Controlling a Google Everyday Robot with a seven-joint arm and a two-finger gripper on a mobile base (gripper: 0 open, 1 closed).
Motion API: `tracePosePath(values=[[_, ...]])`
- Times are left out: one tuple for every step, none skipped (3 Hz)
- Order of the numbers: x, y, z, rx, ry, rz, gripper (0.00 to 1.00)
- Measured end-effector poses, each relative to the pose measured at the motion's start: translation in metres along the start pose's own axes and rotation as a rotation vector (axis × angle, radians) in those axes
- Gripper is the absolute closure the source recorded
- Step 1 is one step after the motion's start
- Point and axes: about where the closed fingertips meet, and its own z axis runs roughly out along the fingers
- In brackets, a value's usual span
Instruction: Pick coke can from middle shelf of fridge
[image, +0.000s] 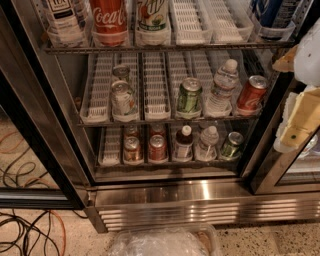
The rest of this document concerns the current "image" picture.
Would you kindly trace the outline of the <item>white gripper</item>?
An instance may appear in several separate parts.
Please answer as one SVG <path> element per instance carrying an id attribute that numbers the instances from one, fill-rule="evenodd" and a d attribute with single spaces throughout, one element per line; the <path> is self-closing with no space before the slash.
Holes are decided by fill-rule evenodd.
<path id="1" fill-rule="evenodd" d="M 278 72 L 293 72 L 298 46 L 292 47 L 275 61 Z M 290 92 L 284 106 L 273 148 L 280 153 L 298 149 L 320 126 L 320 88 L 307 86 L 301 93 Z"/>

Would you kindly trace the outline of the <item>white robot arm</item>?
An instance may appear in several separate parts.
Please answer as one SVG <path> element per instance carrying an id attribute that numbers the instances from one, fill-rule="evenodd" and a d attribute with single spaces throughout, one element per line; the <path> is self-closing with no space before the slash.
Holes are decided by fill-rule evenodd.
<path id="1" fill-rule="evenodd" d="M 272 68 L 293 72 L 294 78 L 306 85 L 301 93 L 289 93 L 276 132 L 274 149 L 288 153 L 298 149 L 320 125 L 320 18 Z"/>

